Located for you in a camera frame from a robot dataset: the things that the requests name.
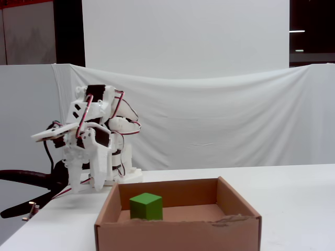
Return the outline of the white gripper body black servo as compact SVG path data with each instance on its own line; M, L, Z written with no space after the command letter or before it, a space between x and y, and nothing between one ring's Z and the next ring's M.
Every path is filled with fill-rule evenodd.
M111 152L110 131L97 123L88 123L79 129L78 123L64 135L64 159L107 158Z

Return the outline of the wide white gripper finger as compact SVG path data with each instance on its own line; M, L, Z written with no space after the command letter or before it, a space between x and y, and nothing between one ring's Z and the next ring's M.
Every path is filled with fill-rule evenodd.
M100 191L107 177L109 148L103 145L95 145L90 150L90 169L94 179L94 188Z

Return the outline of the thin white gripper finger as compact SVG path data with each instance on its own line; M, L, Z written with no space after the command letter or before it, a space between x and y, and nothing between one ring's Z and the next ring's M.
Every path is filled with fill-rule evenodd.
M64 165L68 169L69 183L73 192L79 192L83 160L73 156L64 156Z

